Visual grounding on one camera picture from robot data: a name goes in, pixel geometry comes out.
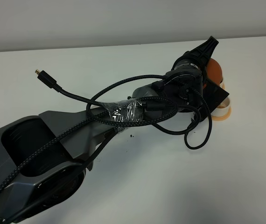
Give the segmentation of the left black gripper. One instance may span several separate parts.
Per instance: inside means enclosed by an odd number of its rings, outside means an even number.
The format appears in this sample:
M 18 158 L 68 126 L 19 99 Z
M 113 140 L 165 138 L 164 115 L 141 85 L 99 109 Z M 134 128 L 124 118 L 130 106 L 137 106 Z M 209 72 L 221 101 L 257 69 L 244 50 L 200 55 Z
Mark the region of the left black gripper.
M 179 57 L 171 70 L 186 72 L 195 76 L 196 83 L 194 84 L 194 88 L 199 93 L 202 93 L 203 85 L 207 79 L 206 66 L 218 44 L 219 41 L 213 36 L 210 36 L 207 41 Z

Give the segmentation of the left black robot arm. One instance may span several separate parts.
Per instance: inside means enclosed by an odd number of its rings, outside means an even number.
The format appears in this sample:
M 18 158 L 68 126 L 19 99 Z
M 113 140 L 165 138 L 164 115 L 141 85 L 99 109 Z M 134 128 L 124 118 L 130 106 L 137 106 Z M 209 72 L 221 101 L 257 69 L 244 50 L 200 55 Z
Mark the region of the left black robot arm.
M 228 95 L 207 70 L 218 45 L 214 37 L 185 52 L 165 75 L 136 89 L 127 100 L 98 97 L 148 75 L 108 86 L 93 98 L 65 91 L 45 71 L 49 88 L 87 104 L 82 112 L 47 111 L 0 128 L 0 224 L 18 223 L 70 198 L 104 147 L 120 132 L 152 125 L 170 135 L 188 134 Z

